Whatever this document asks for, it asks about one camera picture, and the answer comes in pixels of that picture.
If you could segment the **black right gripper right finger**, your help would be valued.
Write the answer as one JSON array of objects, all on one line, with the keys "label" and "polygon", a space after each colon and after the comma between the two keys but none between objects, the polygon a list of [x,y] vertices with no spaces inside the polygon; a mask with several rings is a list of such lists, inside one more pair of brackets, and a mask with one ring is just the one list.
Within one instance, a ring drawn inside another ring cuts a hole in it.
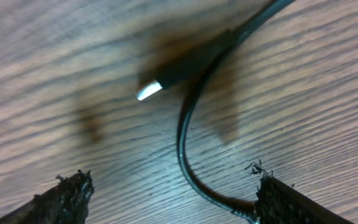
[{"label": "black right gripper right finger", "polygon": [[253,162],[247,168],[251,174],[261,176],[257,201],[254,202],[256,223],[352,224],[275,178],[273,172],[262,168],[261,162]]}]

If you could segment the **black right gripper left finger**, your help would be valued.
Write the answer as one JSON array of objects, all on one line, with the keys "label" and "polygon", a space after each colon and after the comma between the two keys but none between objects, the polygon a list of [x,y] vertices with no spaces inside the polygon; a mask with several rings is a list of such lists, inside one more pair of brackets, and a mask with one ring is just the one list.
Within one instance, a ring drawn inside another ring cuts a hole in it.
[{"label": "black right gripper left finger", "polygon": [[94,194],[91,172],[56,178],[56,186],[1,217],[0,224],[85,224]]}]

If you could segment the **black cable small plug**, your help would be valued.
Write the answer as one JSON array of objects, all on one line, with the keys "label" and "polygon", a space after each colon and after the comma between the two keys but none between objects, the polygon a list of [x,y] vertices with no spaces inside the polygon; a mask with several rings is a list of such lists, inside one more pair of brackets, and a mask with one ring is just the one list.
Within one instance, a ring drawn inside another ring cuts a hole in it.
[{"label": "black cable small plug", "polygon": [[186,156],[186,136],[196,104],[209,79],[259,27],[291,3],[293,3],[293,0],[272,1],[237,27],[226,29],[217,36],[159,66],[155,72],[155,78],[138,90],[136,94],[136,98],[142,101],[160,90],[167,90],[182,81],[200,75],[200,79],[185,98],[181,107],[177,129],[178,165],[189,186],[200,197],[237,217],[247,220],[249,223],[259,222],[252,205],[244,206],[234,198],[217,194],[194,175]]}]

